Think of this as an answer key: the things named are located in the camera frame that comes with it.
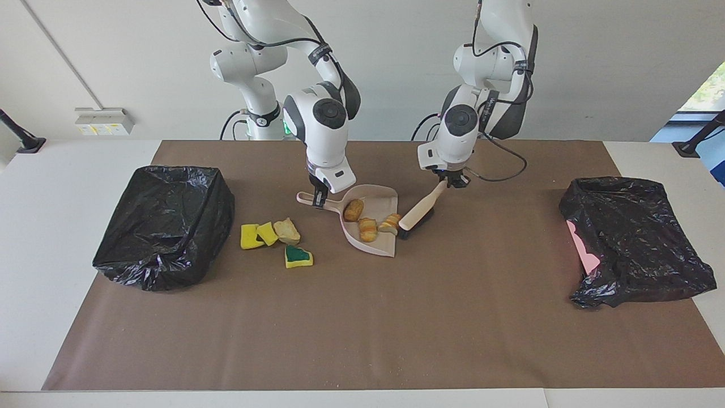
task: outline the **blue object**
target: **blue object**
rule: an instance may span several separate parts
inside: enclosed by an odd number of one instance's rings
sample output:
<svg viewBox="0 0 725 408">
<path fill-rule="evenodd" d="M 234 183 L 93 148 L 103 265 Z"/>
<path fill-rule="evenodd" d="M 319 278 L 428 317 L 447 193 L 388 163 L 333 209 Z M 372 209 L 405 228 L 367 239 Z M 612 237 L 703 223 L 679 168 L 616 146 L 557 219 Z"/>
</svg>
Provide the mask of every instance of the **blue object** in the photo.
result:
<svg viewBox="0 0 725 408">
<path fill-rule="evenodd" d="M 715 180 L 725 187 L 725 161 L 715 166 L 714 169 L 710 170 L 710 173 L 715 177 Z"/>
</svg>

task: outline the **bread piece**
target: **bread piece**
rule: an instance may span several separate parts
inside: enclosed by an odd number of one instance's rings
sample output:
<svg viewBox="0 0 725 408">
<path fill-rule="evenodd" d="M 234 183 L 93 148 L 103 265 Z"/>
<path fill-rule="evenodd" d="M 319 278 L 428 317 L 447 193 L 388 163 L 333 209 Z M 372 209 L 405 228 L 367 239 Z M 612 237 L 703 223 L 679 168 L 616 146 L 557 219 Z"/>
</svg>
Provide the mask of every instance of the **bread piece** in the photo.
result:
<svg viewBox="0 0 725 408">
<path fill-rule="evenodd" d="M 360 240 L 372 242 L 378 237 L 378 222 L 374 219 L 360 219 L 357 222 L 360 228 Z"/>
<path fill-rule="evenodd" d="M 363 214 L 363 208 L 365 203 L 362 200 L 355 198 L 354 200 L 347 203 L 345 211 L 342 214 L 342 219 L 347 222 L 356 222 L 360 219 L 360 215 Z"/>
<path fill-rule="evenodd" d="M 274 223 L 274 232 L 279 237 L 279 240 L 287 245 L 297 245 L 301 239 L 297 228 L 295 228 L 289 217 L 284 221 Z"/>
<path fill-rule="evenodd" d="M 272 228 L 271 222 L 258 226 L 257 235 L 265 241 L 265 244 L 267 244 L 268 247 L 274 245 L 278 239 L 277 234 L 275 234 L 274 229 Z"/>
<path fill-rule="evenodd" d="M 297 268 L 298 266 L 312 266 L 315 259 L 312 254 L 302 248 L 287 245 L 284 248 L 284 266 L 287 269 Z"/>
<path fill-rule="evenodd" d="M 257 241 L 257 227 L 259 224 L 245 224 L 241 226 L 241 249 L 254 249 L 264 245 Z"/>
<path fill-rule="evenodd" d="M 390 214 L 385 221 L 378 225 L 379 232 L 390 232 L 393 235 L 398 235 L 398 222 L 402 216 L 400 214 Z"/>
</svg>

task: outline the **yellow sponge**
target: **yellow sponge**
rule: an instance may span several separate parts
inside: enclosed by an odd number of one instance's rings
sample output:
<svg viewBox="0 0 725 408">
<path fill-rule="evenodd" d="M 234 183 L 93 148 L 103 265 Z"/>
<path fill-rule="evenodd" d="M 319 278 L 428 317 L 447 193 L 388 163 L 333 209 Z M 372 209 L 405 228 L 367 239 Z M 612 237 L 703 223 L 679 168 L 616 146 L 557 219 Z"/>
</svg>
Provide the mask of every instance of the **yellow sponge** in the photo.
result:
<svg viewBox="0 0 725 408">
<path fill-rule="evenodd" d="M 298 266 L 312 266 L 315 264 L 312 254 L 306 250 L 292 245 L 284 248 L 284 264 L 287 269 L 297 268 Z"/>
<path fill-rule="evenodd" d="M 245 224 L 241 226 L 241 249 L 254 249 L 264 245 L 257 241 L 257 228 L 259 224 Z"/>
<path fill-rule="evenodd" d="M 265 241 L 265 244 L 267 244 L 268 247 L 274 245 L 274 243 L 277 242 L 277 239 L 279 238 L 277 234 L 274 233 L 274 228 L 272 228 L 271 222 L 258 226 L 257 235 L 259 235 Z"/>
</svg>

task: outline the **bin covered with black bag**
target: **bin covered with black bag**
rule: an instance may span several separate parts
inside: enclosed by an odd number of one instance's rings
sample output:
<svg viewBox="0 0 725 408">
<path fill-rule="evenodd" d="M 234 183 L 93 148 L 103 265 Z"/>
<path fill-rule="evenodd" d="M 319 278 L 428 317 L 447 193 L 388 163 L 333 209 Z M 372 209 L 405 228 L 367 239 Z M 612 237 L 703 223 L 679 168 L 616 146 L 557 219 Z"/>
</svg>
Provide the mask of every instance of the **bin covered with black bag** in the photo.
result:
<svg viewBox="0 0 725 408">
<path fill-rule="evenodd" d="M 672 211 L 664 186 L 625 177 L 576 179 L 559 204 L 584 264 L 571 300 L 673 301 L 717 288 Z"/>
<path fill-rule="evenodd" d="M 161 291 L 200 282 L 229 236 L 234 196 L 218 168 L 133 174 L 93 265 L 108 279 Z"/>
</svg>

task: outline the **window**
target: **window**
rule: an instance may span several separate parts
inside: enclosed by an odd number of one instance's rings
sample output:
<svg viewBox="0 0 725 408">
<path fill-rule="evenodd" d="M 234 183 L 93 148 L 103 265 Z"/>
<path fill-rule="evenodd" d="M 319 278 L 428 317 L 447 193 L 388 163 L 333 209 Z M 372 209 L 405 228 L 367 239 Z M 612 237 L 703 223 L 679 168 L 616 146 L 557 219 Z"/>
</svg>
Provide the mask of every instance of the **window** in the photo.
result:
<svg viewBox="0 0 725 408">
<path fill-rule="evenodd" d="M 725 109 L 725 62 L 680 109 L 680 112 L 719 112 Z"/>
</svg>

